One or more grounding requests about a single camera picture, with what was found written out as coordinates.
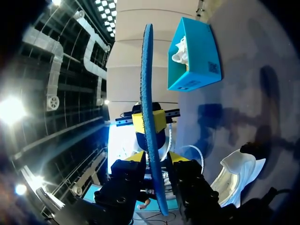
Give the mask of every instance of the blue sponge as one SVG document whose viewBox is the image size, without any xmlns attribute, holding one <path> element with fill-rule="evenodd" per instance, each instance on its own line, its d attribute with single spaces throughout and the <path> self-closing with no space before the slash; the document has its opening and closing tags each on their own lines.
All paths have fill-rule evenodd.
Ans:
<svg viewBox="0 0 300 225">
<path fill-rule="evenodd" d="M 141 107 L 144 119 L 146 142 L 148 146 L 149 164 L 152 174 L 152 182 L 156 193 L 157 202 L 164 216 L 169 214 L 165 198 L 165 186 L 162 177 L 154 118 L 152 113 L 152 58 L 153 58 L 153 27 L 147 24 L 144 32 L 142 45 L 142 68 L 141 68 Z"/>
</svg>

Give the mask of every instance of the qr code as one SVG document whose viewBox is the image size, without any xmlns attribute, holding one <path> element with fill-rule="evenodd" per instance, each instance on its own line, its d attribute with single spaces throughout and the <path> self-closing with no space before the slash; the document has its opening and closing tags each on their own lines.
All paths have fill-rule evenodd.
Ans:
<svg viewBox="0 0 300 225">
<path fill-rule="evenodd" d="M 220 74 L 219 65 L 216 63 L 208 62 L 208 70 L 215 74 Z"/>
</svg>

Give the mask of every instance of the white tissue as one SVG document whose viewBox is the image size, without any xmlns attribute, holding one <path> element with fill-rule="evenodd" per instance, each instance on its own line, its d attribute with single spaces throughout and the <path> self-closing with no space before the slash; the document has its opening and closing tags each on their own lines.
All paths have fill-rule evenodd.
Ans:
<svg viewBox="0 0 300 225">
<path fill-rule="evenodd" d="M 186 64 L 188 66 L 188 49 L 187 40 L 184 36 L 181 41 L 176 44 L 178 52 L 172 56 L 172 60 L 177 63 Z"/>
</svg>

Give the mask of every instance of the ventilation pipe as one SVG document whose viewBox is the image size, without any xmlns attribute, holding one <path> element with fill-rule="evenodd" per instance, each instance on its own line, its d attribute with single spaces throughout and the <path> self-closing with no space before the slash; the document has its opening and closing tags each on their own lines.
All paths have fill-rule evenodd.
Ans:
<svg viewBox="0 0 300 225">
<path fill-rule="evenodd" d="M 60 105 L 60 99 L 57 97 L 58 78 L 60 76 L 60 67 L 64 56 L 62 45 L 47 36 L 46 34 L 30 27 L 23 37 L 23 42 L 41 48 L 54 55 L 49 81 L 47 86 L 47 111 L 57 110 Z"/>
<path fill-rule="evenodd" d="M 109 52 L 111 48 L 109 45 L 106 45 L 104 43 L 104 41 L 101 39 L 101 37 L 98 34 L 96 34 L 95 30 L 92 28 L 89 22 L 84 18 L 83 11 L 77 11 L 74 15 L 74 19 L 76 19 L 76 21 L 90 35 L 89 42 L 84 52 L 83 64 L 87 71 L 98 76 L 96 105 L 100 106 L 101 102 L 103 102 L 103 100 L 101 99 L 101 83 L 102 83 L 102 79 L 106 80 L 106 71 L 103 70 L 101 67 L 99 67 L 97 64 L 93 63 L 90 59 L 96 42 L 100 45 L 100 47 L 105 52 Z"/>
<path fill-rule="evenodd" d="M 72 192 L 75 195 L 82 195 L 85 182 L 88 180 L 89 177 L 92 178 L 92 181 L 94 184 L 100 185 L 97 171 L 101 168 L 103 163 L 105 162 L 107 158 L 107 153 L 102 152 L 92 163 L 92 165 L 83 173 L 83 175 L 79 178 L 79 180 L 76 182 L 76 184 L 72 187 Z"/>
</svg>

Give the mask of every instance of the white cable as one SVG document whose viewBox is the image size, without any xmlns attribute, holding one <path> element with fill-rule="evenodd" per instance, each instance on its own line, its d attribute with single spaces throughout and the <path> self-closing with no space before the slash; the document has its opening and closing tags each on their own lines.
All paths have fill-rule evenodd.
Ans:
<svg viewBox="0 0 300 225">
<path fill-rule="evenodd" d="M 161 162 L 165 160 L 165 158 L 167 158 L 167 154 L 168 152 L 171 150 L 171 147 L 172 147 L 172 123 L 169 123 L 169 144 L 168 144 L 168 148 L 167 150 L 165 151 L 163 157 L 161 158 Z"/>
<path fill-rule="evenodd" d="M 200 151 L 200 149 L 198 149 L 196 146 L 193 146 L 193 145 L 182 146 L 181 149 L 183 149 L 183 148 L 193 148 L 193 149 L 197 150 L 197 152 L 199 153 L 200 158 L 201 158 L 201 166 L 202 166 L 201 174 L 203 174 L 203 171 L 204 171 L 204 157 L 203 157 L 202 152 Z"/>
</svg>

